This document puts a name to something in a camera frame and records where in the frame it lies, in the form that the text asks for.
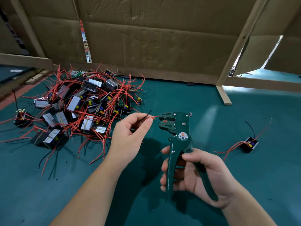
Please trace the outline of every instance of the wire stripper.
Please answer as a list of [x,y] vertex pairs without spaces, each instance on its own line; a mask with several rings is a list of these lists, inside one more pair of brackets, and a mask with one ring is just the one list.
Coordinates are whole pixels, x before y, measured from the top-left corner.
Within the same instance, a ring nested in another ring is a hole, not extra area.
[[[173,112],[163,113],[159,117],[161,121],[158,123],[159,128],[174,135],[174,137],[168,137],[170,152],[166,175],[166,202],[171,200],[171,195],[173,194],[174,174],[178,157],[183,153],[192,152],[193,142],[189,131],[189,118],[191,116],[192,113]],[[194,163],[194,166],[200,174],[209,197],[217,201],[218,197],[211,186],[205,166],[201,163]]]

